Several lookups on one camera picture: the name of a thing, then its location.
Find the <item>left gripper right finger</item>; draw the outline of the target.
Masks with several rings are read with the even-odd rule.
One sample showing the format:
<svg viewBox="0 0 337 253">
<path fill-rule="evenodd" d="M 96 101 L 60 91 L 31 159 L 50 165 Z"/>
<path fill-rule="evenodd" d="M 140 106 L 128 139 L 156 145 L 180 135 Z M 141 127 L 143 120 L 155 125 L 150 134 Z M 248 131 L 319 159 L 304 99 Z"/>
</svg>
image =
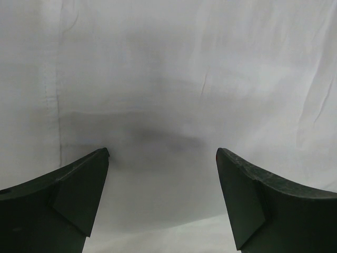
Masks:
<svg viewBox="0 0 337 253">
<path fill-rule="evenodd" d="M 216 164 L 240 252 L 336 252 L 336 193 L 290 181 L 225 148 Z"/>
</svg>

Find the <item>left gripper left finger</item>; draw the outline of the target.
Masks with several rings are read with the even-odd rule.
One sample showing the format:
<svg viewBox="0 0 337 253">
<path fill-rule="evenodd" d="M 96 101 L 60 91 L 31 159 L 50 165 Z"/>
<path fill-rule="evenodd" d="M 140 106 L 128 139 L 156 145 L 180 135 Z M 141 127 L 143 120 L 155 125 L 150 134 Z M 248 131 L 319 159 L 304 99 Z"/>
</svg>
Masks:
<svg viewBox="0 0 337 253">
<path fill-rule="evenodd" d="M 1 252 L 82 252 L 90 237 L 110 154 L 77 161 L 1 190 Z"/>
</svg>

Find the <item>white long sleeve shirt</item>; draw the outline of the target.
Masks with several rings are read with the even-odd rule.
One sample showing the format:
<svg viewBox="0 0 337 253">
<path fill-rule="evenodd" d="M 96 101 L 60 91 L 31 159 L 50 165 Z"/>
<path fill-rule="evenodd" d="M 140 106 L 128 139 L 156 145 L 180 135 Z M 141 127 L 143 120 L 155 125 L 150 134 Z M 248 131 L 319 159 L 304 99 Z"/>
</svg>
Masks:
<svg viewBox="0 0 337 253">
<path fill-rule="evenodd" d="M 98 148 L 85 252 L 235 252 L 218 148 L 336 191 L 336 1 L 1 1 L 1 188 Z"/>
</svg>

